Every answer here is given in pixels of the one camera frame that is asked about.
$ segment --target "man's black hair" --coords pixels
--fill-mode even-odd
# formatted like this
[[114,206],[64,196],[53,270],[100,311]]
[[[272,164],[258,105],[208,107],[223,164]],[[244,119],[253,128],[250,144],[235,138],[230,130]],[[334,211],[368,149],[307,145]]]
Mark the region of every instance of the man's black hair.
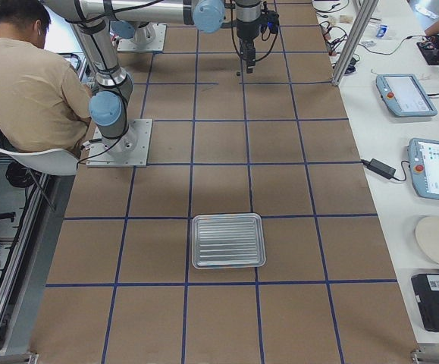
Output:
[[0,23],[10,23],[19,29],[40,20],[47,32],[51,17],[39,0],[0,0]]

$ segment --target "white table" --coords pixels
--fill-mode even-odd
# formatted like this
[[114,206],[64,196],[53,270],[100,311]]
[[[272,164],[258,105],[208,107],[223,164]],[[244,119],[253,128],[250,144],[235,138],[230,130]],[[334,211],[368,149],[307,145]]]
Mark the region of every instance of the white table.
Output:
[[[313,3],[317,8],[326,6],[325,2]],[[378,10],[382,23],[389,27],[387,36],[391,39],[377,41],[377,45],[371,48],[373,51],[390,52],[406,36],[424,34],[406,1],[382,0],[379,1]],[[344,11],[334,13],[337,19],[340,14],[355,14],[354,8],[349,6]],[[347,24],[337,25],[347,32],[350,29]],[[361,158],[376,158],[396,168],[398,178],[403,177],[400,162],[407,158],[406,147],[410,139],[419,137],[439,140],[439,99],[433,99],[438,110],[438,115],[433,118],[395,118],[380,99],[375,86],[376,75],[372,72],[415,74],[427,93],[439,92],[439,67],[425,63],[416,46],[419,40],[406,40],[390,56],[374,55],[358,47],[356,54],[361,60],[356,65],[356,72],[345,76],[340,82],[340,92]],[[420,344],[439,344],[439,333],[423,328],[410,280],[417,273],[439,270],[439,265],[419,249],[414,232],[416,224],[424,216],[439,216],[439,201],[418,197],[410,177],[400,184],[367,169],[365,174],[416,340]]]

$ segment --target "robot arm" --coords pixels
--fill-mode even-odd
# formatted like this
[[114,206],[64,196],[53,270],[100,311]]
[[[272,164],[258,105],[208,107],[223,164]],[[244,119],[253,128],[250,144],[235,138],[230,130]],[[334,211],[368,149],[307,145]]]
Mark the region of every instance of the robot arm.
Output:
[[[111,44],[108,22],[125,20],[195,24],[204,33],[221,28],[224,0],[41,0],[56,14],[72,24],[81,48],[96,74],[99,92],[93,96],[89,110],[102,135],[105,149],[118,158],[133,151],[137,136],[127,120],[127,104],[133,81],[120,67]],[[259,0],[235,0],[240,57],[251,73],[257,62],[254,39],[267,28],[278,34],[278,14]]]

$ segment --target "metal tray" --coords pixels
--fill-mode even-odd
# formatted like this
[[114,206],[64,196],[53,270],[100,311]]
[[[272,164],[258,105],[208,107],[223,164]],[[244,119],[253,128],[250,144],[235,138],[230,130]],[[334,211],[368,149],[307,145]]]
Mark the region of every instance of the metal tray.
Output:
[[191,234],[192,263],[197,269],[260,267],[266,262],[258,214],[198,215]]

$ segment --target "beige t-shirt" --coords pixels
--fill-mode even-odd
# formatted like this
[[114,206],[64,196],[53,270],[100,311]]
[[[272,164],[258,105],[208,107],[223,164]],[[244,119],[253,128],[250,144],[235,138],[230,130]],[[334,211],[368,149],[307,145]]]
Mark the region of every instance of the beige t-shirt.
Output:
[[0,38],[0,130],[20,151],[75,150],[88,127],[84,87],[60,55]]

